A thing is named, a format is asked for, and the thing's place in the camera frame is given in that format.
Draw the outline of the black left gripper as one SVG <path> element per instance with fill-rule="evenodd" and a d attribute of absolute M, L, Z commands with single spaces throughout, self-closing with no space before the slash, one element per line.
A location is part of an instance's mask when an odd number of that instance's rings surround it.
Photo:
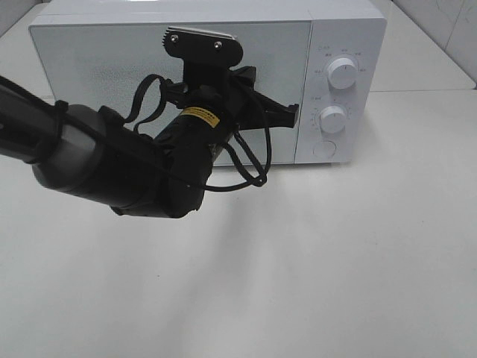
<path fill-rule="evenodd" d="M 256 67 L 235 70 L 191 65 L 184 69 L 184 81 L 166 81 L 165 100 L 180 109 L 163 130 L 163 146 L 211 148 L 229 142 L 239 131 L 293 128 L 298 104 L 282 105 L 255 91 Z"/>

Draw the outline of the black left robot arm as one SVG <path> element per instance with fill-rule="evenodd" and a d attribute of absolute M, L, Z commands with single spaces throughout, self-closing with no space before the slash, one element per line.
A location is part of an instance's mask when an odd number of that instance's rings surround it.
<path fill-rule="evenodd" d="M 291 128 L 299 107 L 255 91 L 256 69 L 224 73 L 224 87 L 175 83 L 160 75 L 138 85 L 128 116 L 109 107 L 49 104 L 1 80 L 1 154 L 32 168 L 47 189 L 106 204 L 120 216 L 178 219 L 206 192 L 264 186 L 243 130 Z"/>

